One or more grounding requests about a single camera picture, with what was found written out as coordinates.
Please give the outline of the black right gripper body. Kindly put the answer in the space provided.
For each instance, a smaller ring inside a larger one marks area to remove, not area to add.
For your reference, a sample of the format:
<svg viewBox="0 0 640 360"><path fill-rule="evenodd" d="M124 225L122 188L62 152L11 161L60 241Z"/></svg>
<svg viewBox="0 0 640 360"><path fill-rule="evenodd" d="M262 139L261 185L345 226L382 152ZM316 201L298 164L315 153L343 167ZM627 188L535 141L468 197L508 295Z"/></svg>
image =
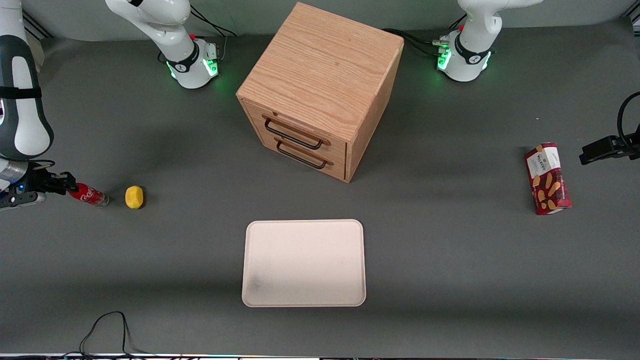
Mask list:
<svg viewBox="0 0 640 360"><path fill-rule="evenodd" d="M39 166L39 163L36 161L11 161L8 159L1 159L1 196L6 197L11 193L25 193L39 197L40 193L34 190L29 190L28 185L26 184L27 179L35 171L34 168L36 166Z"/></svg>

